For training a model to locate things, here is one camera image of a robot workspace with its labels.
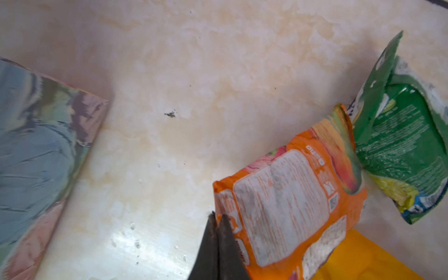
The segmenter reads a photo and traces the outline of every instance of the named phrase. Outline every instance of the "plastic packaging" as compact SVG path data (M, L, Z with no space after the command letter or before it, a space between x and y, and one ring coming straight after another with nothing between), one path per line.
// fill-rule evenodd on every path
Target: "plastic packaging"
M310 279L367 198L343 106L213 188L252 280Z
M0 57L0 279L34 278L107 105Z
M363 168L415 223L442 199L448 181L448 107L434 87L386 47L350 105Z

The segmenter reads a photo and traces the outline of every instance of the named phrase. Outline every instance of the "yellow plastic bag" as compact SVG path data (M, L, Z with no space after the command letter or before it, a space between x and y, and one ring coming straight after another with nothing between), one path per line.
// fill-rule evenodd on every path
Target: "yellow plastic bag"
M312 280L423 280L388 252L352 229Z

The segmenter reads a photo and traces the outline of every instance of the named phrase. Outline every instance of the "qr code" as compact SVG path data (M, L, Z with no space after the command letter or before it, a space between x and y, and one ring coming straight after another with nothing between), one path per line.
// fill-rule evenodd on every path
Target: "qr code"
M328 205L330 206L330 213L336 208L339 202L339 193L336 193L328 200Z

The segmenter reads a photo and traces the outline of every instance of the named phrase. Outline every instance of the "white label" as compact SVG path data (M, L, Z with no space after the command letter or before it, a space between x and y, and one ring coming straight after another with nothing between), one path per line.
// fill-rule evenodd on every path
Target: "white label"
M329 226L313 243L302 258L303 279L309 280L327 260L332 251L344 240L347 228L346 216Z
M297 150L238 180L233 191L260 267L288 257L330 217L327 196Z
M362 84L361 89L358 92L358 95L356 96L356 98L353 100L353 102L350 104L350 106L347 109L347 113L350 117L351 122L353 123L356 119L356 117L358 116L359 112L361 111L364 102L359 102L362 94L364 93L364 87L366 85L366 82L364 82Z
M432 195L420 197L420 201L426 208L430 208L431 206L433 206L435 202L439 199L439 196L442 194L442 191L444 190L445 185L447 184L447 180L448 178L443 179L442 182L440 183L439 189Z
M235 241L237 242L237 248L239 249L241 260L245 265L250 265L249 254L247 253L243 240L236 238Z
M240 232L243 229L241 225L240 216L238 215L238 209L233 199L231 190L223 190L220 193L215 194L216 212L218 214L227 214L231 219L231 226L233 233Z

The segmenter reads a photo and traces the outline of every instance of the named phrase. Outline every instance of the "marble countertop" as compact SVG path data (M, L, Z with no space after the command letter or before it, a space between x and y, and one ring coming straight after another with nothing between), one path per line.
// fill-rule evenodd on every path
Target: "marble countertop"
M1 1L0 56L112 101L36 279L186 279L212 182L349 103L400 30L448 101L448 10L424 0ZM371 188L357 228L442 279L447 214L409 226Z

